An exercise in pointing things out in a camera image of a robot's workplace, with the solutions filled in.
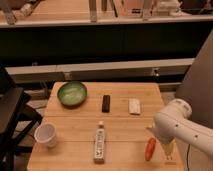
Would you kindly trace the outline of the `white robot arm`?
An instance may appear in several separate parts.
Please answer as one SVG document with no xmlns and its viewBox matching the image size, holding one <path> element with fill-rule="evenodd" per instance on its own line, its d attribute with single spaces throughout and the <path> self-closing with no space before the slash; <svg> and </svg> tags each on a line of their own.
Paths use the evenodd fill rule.
<svg viewBox="0 0 213 171">
<path fill-rule="evenodd" d="M 192 107 L 176 98 L 156 112 L 153 124 L 147 127 L 160 142 L 166 156 L 173 153 L 173 140 L 178 138 L 213 158 L 213 129 L 189 120 Z"/>
</svg>

